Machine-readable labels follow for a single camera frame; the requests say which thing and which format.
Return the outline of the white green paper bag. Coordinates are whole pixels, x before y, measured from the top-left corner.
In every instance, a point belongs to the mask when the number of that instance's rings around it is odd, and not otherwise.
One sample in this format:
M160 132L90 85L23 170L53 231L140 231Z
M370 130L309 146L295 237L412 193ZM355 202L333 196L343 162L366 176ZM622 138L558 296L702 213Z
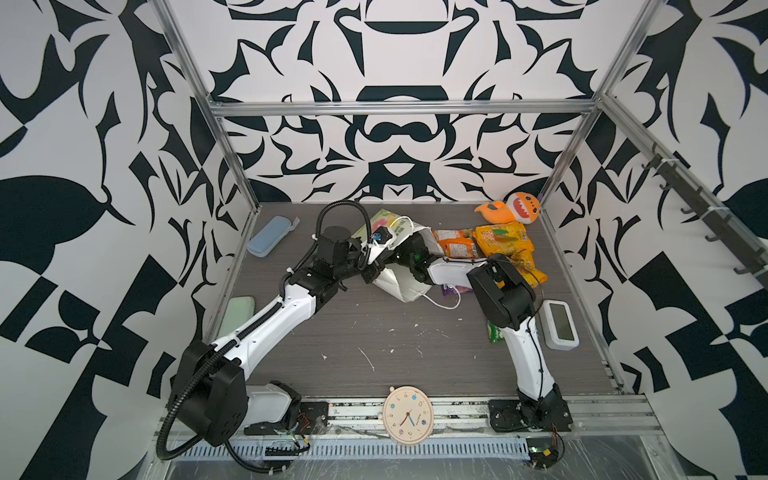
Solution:
M361 277L402 303L425 299L443 310L461 305L461 288L444 282L440 266L447 262L430 227L407 215L381 209L365 217L353 237L361 241ZM441 304L428 292L445 288L456 296L453 304Z

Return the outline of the orange snack packet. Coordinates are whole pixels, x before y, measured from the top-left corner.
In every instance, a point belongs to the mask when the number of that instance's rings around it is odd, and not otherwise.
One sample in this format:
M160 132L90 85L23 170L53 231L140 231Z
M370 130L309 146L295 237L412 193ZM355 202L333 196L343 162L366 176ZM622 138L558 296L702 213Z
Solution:
M443 254L453 259L478 259L483 257L471 229L446 230L432 232Z

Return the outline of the yellow snack packet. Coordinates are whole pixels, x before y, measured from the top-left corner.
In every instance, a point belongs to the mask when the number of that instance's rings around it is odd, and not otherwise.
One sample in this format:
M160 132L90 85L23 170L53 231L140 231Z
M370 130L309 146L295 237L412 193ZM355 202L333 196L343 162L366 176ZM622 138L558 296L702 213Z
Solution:
M486 257L496 254L516 256L520 252L535 251L525 226L519 222L476 227L473 238Z
M539 288L548 280L547 275L536 267L531 251L518 250L509 256L509 260L532 288Z

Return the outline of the green snack packet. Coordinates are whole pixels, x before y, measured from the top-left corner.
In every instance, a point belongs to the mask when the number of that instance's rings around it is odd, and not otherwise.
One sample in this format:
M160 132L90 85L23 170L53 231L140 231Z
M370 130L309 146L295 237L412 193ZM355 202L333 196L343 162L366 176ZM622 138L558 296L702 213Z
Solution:
M491 323L490 321L487 322L487 335L488 340L491 344L496 344L504 341L504 336L502 330Z

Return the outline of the purple berries candy packet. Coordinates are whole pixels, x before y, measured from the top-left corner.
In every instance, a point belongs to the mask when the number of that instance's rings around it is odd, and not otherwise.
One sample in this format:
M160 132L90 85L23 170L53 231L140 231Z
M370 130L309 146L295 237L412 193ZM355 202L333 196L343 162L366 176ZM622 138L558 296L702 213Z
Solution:
M451 285L442 285L441 290L442 290L442 295L444 297L459 296L467 292L472 292L471 288L463 287L463 286L451 286Z

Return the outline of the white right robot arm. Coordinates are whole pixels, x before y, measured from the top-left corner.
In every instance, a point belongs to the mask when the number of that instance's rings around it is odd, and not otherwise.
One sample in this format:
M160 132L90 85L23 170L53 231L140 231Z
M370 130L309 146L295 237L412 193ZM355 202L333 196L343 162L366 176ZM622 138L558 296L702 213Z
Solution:
M487 321L501 330L513 361L518 399L490 405L491 425L501 432L570 428L572 415L543 355L535 314L536 294L502 254L451 259L429 250L422 236L405 240L384 260L427 287L469 288Z

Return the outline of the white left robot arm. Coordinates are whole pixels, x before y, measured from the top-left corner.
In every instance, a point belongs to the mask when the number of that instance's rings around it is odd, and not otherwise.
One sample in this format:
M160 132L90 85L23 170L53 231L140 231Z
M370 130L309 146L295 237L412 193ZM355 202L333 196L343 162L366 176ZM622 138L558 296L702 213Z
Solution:
M246 381L258 364L343 290L344 281L360 276L372 283L393 238L390 227L374 227L358 202L323 207L311 247L279 280L277 296L231 333L212 343L194 342L182 354L156 440L157 457L177 458L201 441L228 443L246 419Z

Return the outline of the orange shark plush toy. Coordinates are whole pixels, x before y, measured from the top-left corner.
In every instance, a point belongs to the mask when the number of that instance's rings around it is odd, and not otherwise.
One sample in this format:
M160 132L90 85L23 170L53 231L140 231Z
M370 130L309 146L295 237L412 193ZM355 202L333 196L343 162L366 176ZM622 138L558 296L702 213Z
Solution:
M539 200L530 193L513 193L506 201L487 202L474 209L491 224L507 224L512 222L530 225L541 214Z

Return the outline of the light green tray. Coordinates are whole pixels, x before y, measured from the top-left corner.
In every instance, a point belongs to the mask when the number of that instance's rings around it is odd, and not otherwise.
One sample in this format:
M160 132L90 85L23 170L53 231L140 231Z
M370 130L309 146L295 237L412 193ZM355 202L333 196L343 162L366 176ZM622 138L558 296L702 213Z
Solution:
M228 301L217 338L226 336L242 327L255 313L256 301L251 296L233 297Z

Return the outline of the round wooden clock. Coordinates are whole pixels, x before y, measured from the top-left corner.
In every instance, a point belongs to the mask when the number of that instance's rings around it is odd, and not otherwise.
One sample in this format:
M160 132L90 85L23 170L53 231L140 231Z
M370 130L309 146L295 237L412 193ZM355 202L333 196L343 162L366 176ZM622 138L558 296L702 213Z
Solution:
M389 437L405 446L424 442L435 424L434 407L428 396L413 386L391 388L381 416Z

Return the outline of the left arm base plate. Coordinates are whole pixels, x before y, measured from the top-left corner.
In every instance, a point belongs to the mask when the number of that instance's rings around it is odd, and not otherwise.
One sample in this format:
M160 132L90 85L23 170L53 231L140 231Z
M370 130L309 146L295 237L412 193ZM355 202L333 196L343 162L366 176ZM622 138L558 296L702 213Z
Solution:
M250 424L244 428L244 434L247 436L310 435L327 426L328 414L328 402L294 402L279 421Z

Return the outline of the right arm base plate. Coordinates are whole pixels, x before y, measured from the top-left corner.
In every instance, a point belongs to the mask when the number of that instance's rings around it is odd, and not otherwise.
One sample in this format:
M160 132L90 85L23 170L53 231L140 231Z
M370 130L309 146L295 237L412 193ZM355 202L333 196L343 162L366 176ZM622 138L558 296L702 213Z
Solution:
M489 424L495 432L569 431L573 417L555 391L543 400L490 400Z

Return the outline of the wall hook rail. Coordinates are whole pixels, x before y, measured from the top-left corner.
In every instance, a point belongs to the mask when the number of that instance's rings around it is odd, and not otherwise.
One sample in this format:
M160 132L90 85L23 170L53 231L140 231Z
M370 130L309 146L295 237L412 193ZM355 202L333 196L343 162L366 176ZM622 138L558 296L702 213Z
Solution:
M650 159L643 166L662 178L661 190L673 191L685 203L683 215L703 222L710 231L705 239L710 243L721 243L740 262L734 268L736 275L750 275L767 289L767 246L715 194L707 188L684 163L672 156L667 157L656 143L650 148L642 147Z

